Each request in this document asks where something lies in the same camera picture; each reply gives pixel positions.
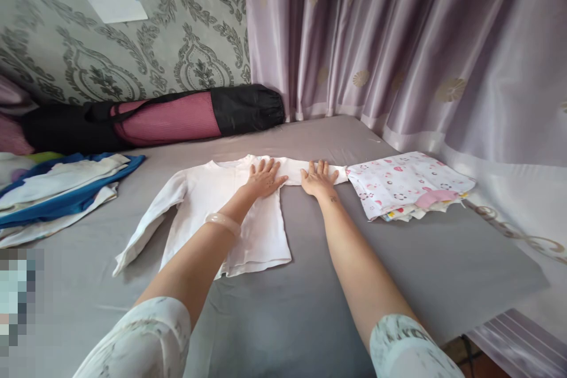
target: bed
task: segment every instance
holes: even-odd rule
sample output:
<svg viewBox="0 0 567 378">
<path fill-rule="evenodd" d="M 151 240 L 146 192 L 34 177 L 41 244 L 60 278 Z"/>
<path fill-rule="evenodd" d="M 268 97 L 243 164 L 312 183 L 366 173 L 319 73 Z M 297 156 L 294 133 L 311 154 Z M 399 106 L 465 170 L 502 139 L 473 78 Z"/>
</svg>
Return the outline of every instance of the bed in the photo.
<svg viewBox="0 0 567 378">
<path fill-rule="evenodd" d="M 117 278 L 114 257 L 178 170 L 246 154 L 337 165 L 397 154 L 346 116 L 128 153 L 148 158 L 120 183 L 117 199 L 27 247 L 38 249 L 44 272 L 36 277 L 36 313 L 28 312 L 35 324 L 11 347 L 12 378 L 71 376 L 132 306 L 159 269 L 176 209 Z M 438 344 L 547 285 L 534 261 L 468 208 L 454 205 L 410 223 L 368 223 L 353 187 L 344 183 L 337 191 Z M 292 262 L 213 283 L 191 336 L 185 376 L 374 375 L 333 271 L 317 202 L 301 187 L 284 187 L 281 202 Z"/>
</svg>

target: clear bangle bracelet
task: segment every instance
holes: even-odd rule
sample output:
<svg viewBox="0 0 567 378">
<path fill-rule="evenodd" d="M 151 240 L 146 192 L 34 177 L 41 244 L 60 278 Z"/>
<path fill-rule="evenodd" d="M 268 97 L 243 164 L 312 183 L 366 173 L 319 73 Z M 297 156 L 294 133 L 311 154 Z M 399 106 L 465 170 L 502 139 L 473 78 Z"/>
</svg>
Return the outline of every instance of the clear bangle bracelet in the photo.
<svg viewBox="0 0 567 378">
<path fill-rule="evenodd" d="M 234 234 L 234 236 L 236 237 L 240 236 L 240 225 L 236 223 L 234 220 L 232 220 L 230 217 L 225 216 L 224 214 L 220 214 L 220 213 L 209 214 L 205 219 L 205 223 L 220 224 L 226 227 L 228 230 L 230 230 Z"/>
</svg>

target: pink heart print fabric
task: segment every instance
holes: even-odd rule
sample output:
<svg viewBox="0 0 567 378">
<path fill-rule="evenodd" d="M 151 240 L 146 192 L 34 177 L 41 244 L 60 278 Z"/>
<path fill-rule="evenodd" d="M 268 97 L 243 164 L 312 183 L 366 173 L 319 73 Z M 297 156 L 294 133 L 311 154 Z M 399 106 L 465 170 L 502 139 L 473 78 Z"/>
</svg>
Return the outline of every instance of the pink heart print fabric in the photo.
<svg viewBox="0 0 567 378">
<path fill-rule="evenodd" d="M 371 221 L 410 204 L 427 208 L 435 200 L 457 199 L 476 184 L 422 152 L 352 165 L 346 173 Z"/>
</svg>

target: yoga mat bag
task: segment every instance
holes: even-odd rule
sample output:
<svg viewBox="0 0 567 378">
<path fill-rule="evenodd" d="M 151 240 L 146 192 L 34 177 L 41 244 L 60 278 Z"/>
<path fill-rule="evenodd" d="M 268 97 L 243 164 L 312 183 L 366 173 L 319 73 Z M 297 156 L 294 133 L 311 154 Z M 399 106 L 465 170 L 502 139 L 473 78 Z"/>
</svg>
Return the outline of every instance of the yoga mat bag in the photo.
<svg viewBox="0 0 567 378">
<path fill-rule="evenodd" d="M 21 125 L 37 152 L 87 155 L 266 130 L 284 122 L 283 105 L 279 93 L 252 84 L 135 102 L 45 105 Z"/>
</svg>

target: wall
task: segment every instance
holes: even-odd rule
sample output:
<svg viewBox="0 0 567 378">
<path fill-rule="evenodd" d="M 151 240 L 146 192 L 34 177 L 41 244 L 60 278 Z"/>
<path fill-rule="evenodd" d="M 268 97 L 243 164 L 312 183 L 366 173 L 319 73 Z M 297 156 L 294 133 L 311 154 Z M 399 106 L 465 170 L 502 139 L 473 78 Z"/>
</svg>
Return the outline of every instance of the wall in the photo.
<svg viewBox="0 0 567 378">
<path fill-rule="evenodd" d="M 0 73 L 38 100 L 137 100 L 250 82 L 245 0 L 140 0 L 103 24 L 86 0 L 0 0 Z"/>
</svg>

